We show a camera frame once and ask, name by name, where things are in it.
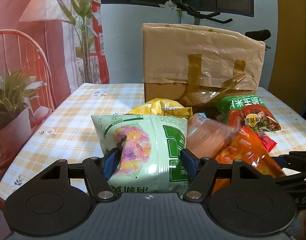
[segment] metal screw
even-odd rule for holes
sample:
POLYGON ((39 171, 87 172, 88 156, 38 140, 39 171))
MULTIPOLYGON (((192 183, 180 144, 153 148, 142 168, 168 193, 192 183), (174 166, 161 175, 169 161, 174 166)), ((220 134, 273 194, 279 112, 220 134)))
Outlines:
POLYGON ((98 197, 102 199, 110 199, 114 196, 114 193, 111 191, 101 191, 98 193, 98 197))
POLYGON ((198 199, 200 197, 202 197, 202 193, 199 191, 189 191, 186 193, 186 197, 191 198, 191 199, 198 199))

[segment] tablecloth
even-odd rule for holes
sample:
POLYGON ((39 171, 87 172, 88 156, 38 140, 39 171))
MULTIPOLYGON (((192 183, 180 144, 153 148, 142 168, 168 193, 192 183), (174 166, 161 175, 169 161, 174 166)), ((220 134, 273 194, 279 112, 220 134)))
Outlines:
MULTIPOLYGON (((277 142, 271 156, 306 151, 306 121, 274 95, 259 88, 257 93, 280 122, 282 130, 267 133, 277 142)), ((0 197, 13 191, 57 159, 79 163, 103 153, 91 115, 124 114, 144 103, 143 84, 83 84, 73 92, 29 139, 0 183, 0 197)), ((294 171, 284 169, 287 175, 294 171)), ((71 184, 86 191, 83 180, 71 184)))

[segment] table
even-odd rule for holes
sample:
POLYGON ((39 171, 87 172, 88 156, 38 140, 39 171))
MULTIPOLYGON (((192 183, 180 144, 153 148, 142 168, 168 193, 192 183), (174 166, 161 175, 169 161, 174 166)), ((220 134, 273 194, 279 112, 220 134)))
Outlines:
MULTIPOLYGON (((267 133, 277 146, 271 156, 291 150, 306 151, 306 121, 264 88, 258 95, 280 122, 282 130, 267 133)), ((73 92, 29 139, 0 183, 0 197, 30 180, 57 159, 80 163, 103 153, 91 115, 124 114, 144 103, 143 84, 83 84, 73 92)), ((294 171, 286 170, 290 175, 294 171)), ((83 180, 72 179, 71 185, 86 191, 83 180)))

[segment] black circular cover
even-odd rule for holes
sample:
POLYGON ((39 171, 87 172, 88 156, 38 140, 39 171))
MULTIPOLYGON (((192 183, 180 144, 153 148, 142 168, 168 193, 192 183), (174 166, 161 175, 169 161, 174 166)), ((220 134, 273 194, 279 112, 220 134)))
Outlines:
POLYGON ((29 181, 6 200, 3 208, 9 227, 30 236, 66 232, 83 222, 90 210, 90 199, 83 191, 56 180, 44 180, 40 186, 29 181))
POLYGON ((242 236, 267 236, 290 225, 296 205, 276 184, 249 179, 215 192, 208 211, 226 230, 242 236))

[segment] lampshade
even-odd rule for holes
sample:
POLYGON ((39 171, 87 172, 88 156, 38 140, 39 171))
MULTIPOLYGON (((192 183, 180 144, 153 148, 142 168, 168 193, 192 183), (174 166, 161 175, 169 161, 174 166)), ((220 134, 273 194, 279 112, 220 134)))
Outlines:
POLYGON ((20 22, 47 20, 68 20, 57 0, 31 0, 19 19, 20 22))

